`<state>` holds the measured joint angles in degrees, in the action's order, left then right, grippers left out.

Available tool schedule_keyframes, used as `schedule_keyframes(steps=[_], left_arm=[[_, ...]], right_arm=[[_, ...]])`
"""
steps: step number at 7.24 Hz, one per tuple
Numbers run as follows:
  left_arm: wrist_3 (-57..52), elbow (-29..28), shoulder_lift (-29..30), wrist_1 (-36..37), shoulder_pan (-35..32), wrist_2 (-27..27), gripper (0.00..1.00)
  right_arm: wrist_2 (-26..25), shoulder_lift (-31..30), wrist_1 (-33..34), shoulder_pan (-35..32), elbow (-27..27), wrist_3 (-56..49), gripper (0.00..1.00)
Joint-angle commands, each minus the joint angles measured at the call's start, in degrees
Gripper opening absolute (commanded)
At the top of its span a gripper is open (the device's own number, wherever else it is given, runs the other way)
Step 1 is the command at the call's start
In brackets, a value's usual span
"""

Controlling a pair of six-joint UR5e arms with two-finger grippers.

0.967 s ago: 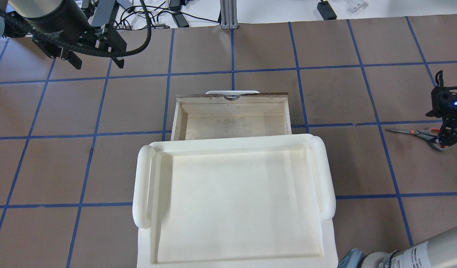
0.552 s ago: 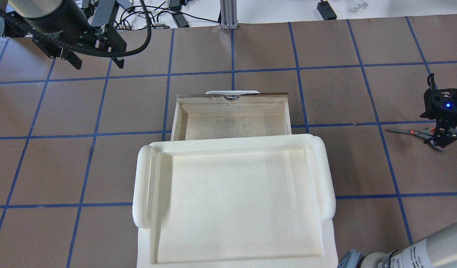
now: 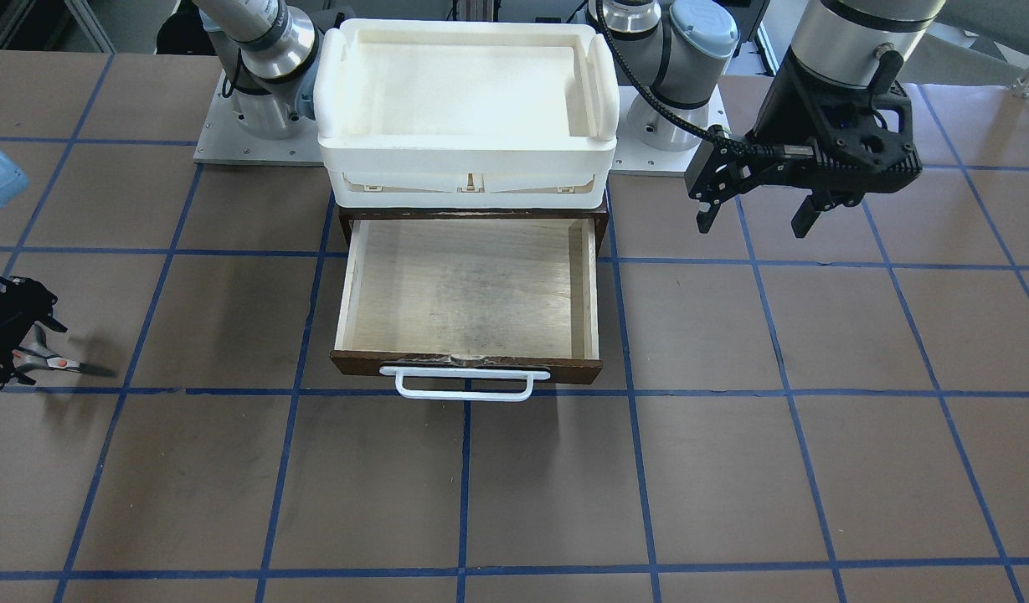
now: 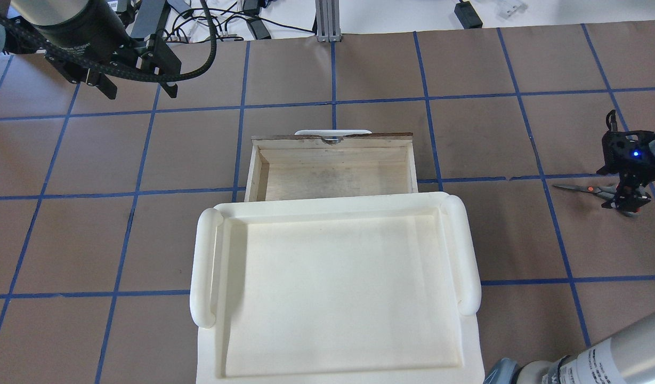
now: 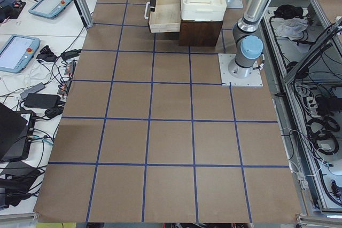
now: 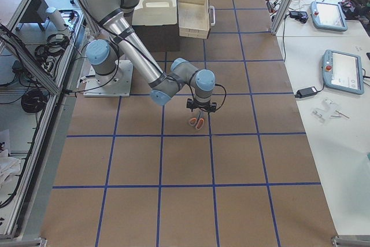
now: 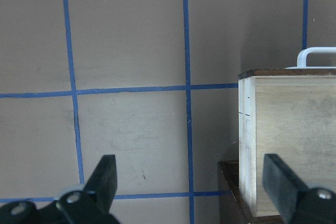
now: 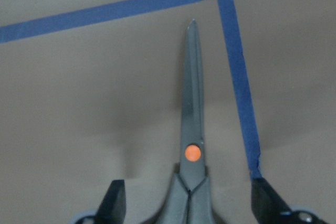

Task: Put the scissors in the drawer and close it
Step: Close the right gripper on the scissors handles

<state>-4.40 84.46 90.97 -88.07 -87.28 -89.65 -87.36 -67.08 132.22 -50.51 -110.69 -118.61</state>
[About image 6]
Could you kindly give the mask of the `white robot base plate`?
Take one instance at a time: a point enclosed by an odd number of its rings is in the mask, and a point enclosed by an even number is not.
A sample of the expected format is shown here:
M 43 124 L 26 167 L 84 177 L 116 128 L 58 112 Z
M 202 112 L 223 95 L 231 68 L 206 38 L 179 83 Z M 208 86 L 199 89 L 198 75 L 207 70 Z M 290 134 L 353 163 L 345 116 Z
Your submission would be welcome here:
M 89 75 L 83 95 L 85 97 L 129 97 L 133 74 L 133 64 L 129 60 L 115 61 L 118 71 L 114 70 L 106 76 L 97 75 L 90 66 Z

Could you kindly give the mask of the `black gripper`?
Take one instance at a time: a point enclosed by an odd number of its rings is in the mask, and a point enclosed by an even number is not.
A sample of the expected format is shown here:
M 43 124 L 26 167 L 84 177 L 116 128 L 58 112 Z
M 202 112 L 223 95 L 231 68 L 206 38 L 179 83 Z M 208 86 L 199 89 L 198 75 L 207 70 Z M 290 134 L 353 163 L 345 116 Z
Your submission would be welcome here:
M 187 99 L 186 108 L 193 111 L 194 109 L 200 109 L 207 113 L 214 113 L 217 109 L 215 102 L 199 102 L 195 99 Z

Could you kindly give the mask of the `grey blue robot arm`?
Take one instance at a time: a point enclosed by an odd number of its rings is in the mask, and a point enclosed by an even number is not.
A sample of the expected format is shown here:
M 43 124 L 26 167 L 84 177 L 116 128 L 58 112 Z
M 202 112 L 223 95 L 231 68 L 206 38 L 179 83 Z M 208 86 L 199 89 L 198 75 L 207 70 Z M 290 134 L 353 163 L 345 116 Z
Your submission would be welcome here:
M 148 82 L 151 87 L 150 96 L 155 103 L 165 105 L 184 85 L 188 85 L 194 89 L 195 95 L 187 100 L 187 108 L 216 111 L 217 104 L 211 101 L 216 81 L 214 73 L 208 69 L 198 69 L 182 58 L 172 63 L 170 73 L 165 73 L 126 21 L 125 14 L 133 11 L 139 0 L 87 2 L 89 15 L 110 34 L 113 42 Z

